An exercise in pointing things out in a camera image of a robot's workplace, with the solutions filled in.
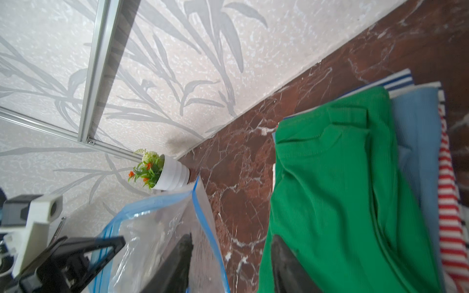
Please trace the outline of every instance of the blue fabric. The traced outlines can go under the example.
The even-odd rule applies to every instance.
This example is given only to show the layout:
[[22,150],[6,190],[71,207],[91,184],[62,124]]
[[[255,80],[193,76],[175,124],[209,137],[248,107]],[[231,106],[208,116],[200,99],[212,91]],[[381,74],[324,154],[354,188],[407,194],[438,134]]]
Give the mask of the blue fabric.
[[440,282],[444,284],[438,217],[438,154],[441,143],[438,89],[417,89],[392,99],[391,103],[399,145],[399,169],[422,211]]

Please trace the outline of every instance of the black plastic part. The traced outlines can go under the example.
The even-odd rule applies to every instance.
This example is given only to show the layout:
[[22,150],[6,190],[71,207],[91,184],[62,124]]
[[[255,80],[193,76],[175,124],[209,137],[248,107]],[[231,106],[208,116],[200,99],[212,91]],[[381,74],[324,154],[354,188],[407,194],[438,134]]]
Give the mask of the black plastic part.
[[271,244],[275,293],[322,293],[279,235]]
[[3,276],[0,278],[0,292],[3,292],[5,288],[13,281],[11,274]]
[[192,236],[185,234],[140,293],[185,293],[189,286]]
[[3,189],[0,188],[0,208],[3,207],[5,201],[7,201],[7,195],[3,192]]
[[[0,234],[0,239],[3,240],[3,237],[5,235],[6,234]],[[7,252],[8,252],[7,246],[4,243],[0,244],[0,254],[6,254]],[[11,267],[13,266],[14,260],[15,259],[10,255],[3,256],[1,259],[1,264],[0,264],[0,274],[11,269]]]
[[[2,292],[80,293],[124,247],[122,236],[109,239],[62,237],[41,253]],[[85,253],[109,248],[93,267]]]

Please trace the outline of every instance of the patterned wallpaper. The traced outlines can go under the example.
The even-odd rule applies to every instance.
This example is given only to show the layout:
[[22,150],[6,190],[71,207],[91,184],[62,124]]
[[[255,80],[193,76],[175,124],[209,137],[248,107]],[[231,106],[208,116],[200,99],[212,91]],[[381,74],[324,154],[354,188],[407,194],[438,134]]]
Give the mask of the patterned wallpaper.
[[181,156],[402,2],[126,1],[95,122]]
[[[180,156],[404,0],[123,0],[94,138]],[[0,106],[77,131],[97,0],[6,0]]]
[[127,182],[135,162],[0,120],[0,187],[7,197],[62,194],[63,235],[96,236],[149,190]]
[[77,132],[94,22],[67,2],[1,2],[0,106]]

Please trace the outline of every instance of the white flower pot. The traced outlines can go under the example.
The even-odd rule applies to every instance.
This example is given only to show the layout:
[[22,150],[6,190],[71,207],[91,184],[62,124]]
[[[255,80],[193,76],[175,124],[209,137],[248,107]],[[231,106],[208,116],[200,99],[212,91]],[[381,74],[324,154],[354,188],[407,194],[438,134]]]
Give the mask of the white flower pot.
[[152,189],[173,190],[186,185],[189,181],[189,169],[170,156],[161,156],[165,163],[158,182]]

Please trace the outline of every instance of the vacuum storage bag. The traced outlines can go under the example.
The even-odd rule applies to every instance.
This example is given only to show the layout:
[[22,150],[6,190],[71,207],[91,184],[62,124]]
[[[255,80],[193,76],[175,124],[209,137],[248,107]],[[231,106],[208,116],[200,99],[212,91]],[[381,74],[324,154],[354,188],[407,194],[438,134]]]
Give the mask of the vacuum storage bag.
[[[126,245],[90,282],[90,293],[139,293],[188,233],[194,244],[189,292],[229,293],[212,208],[200,178],[177,191],[128,204],[111,220],[100,236],[124,236]],[[91,264],[106,253],[94,251]]]

